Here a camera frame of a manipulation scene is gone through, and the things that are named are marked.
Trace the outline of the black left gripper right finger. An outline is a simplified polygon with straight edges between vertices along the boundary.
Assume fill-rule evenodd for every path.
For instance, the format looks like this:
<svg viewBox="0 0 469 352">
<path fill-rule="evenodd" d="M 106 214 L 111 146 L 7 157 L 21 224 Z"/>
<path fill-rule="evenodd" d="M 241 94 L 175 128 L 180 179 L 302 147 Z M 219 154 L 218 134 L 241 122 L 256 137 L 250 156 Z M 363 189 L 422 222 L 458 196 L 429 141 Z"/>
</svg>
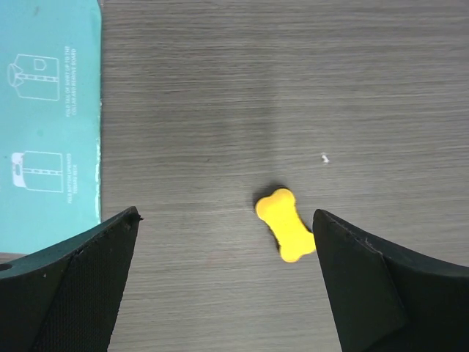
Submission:
<svg viewBox="0 0 469 352">
<path fill-rule="evenodd" d="M 468 267 L 318 209 L 317 255 L 343 351 L 467 351 Z"/>
</svg>

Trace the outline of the yellow bone-shaped eraser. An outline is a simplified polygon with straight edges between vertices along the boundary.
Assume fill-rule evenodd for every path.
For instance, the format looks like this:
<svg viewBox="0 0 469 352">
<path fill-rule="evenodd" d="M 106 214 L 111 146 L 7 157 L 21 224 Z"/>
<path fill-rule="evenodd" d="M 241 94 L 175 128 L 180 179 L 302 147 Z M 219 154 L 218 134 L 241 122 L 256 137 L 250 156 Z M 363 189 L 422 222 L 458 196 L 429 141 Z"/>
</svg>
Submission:
<svg viewBox="0 0 469 352">
<path fill-rule="evenodd" d="M 254 208 L 277 240 L 278 252 L 284 262 L 296 263 L 317 250 L 314 234 L 299 216 L 295 195 L 288 188 L 276 189 L 261 198 Z"/>
</svg>

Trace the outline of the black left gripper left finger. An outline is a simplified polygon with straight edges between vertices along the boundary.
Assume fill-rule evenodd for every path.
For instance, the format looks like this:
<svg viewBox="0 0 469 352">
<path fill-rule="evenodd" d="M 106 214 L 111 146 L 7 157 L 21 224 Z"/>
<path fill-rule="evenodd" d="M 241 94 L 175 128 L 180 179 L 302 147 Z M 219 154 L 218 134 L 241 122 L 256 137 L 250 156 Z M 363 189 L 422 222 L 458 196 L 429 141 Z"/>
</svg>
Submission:
<svg viewBox="0 0 469 352">
<path fill-rule="evenodd" d="M 107 351 L 142 220 L 132 206 L 1 264 L 2 351 Z"/>
</svg>

